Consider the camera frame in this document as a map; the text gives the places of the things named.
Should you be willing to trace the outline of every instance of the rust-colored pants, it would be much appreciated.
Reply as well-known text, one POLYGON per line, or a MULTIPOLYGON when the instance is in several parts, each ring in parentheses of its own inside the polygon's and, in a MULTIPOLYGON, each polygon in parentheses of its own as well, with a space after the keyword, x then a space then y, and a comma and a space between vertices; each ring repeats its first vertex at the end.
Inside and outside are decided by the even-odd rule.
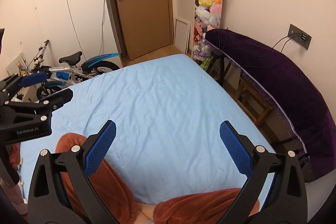
MULTIPOLYGON (((75 133, 62 136, 57 144, 56 153, 66 152, 74 145, 82 145, 86 138, 75 133)), ((63 183, 70 202, 76 212, 85 215, 67 173, 62 174, 63 183)), ((133 224, 139 211, 131 190, 104 160, 97 173, 90 176, 96 192, 120 222, 133 224)), ((239 188, 219 190, 211 193, 191 194, 172 198, 159 203, 154 210, 155 224, 215 224, 228 210, 239 193, 239 188)), ((251 215, 259 211, 257 202, 251 215)))

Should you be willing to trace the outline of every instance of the wall socket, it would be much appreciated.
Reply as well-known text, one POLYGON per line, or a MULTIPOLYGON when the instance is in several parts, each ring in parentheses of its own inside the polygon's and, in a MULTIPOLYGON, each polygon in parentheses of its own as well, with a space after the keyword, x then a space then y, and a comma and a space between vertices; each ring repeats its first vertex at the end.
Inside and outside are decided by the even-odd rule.
POLYGON ((308 35, 306 32, 300 30, 298 27, 295 27, 293 24, 289 26, 288 36, 293 37, 295 42, 298 42, 302 47, 308 49, 311 41, 311 36, 308 35))

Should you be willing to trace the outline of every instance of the wooden stool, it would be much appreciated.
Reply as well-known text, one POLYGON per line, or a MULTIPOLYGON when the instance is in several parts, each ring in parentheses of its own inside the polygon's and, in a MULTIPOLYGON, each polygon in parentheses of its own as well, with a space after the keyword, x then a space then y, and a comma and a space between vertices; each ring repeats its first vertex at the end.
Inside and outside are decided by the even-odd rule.
POLYGON ((273 110, 270 104, 260 96, 257 90, 242 77, 240 77, 240 83, 234 96, 234 100, 257 127, 261 126, 267 115, 273 110), (263 108, 262 113, 257 117, 254 116, 245 106, 247 100, 251 97, 263 108))

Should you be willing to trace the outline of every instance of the mattress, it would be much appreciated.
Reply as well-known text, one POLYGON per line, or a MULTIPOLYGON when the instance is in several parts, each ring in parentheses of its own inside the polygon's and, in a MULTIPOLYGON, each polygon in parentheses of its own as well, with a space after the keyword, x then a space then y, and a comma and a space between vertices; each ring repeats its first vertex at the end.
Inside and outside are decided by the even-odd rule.
MULTIPOLYGON (((125 67, 70 89, 72 101, 53 112, 52 134, 21 145, 26 196, 40 150, 54 152, 68 132, 95 134, 108 119, 116 123, 117 135, 105 158, 135 199, 148 204, 243 186, 246 176, 219 136, 225 120, 254 145, 274 152, 225 90, 185 55, 125 67)), ((261 204, 272 179, 269 174, 261 204)))

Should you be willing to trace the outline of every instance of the blue gripper pad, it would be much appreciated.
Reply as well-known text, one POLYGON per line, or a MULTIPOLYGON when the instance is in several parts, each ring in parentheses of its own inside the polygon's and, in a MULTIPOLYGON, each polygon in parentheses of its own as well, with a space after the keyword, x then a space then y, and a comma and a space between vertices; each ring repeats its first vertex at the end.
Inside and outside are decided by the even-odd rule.
POLYGON ((253 172, 251 154, 240 140, 240 137, 246 136, 239 135, 228 121, 220 125, 219 134, 239 173, 249 178, 253 172))
POLYGON ((101 162, 106 156, 116 137, 117 127, 113 121, 107 121, 97 134, 97 138, 88 151, 84 154, 84 174, 88 178, 97 172, 101 162))
POLYGON ((25 77, 23 77, 23 79, 20 82, 20 87, 26 88, 26 87, 29 87, 31 85, 37 85, 39 83, 46 82, 46 80, 47 80, 47 75, 44 72, 40 72, 40 73, 37 73, 37 74, 25 76, 25 77))

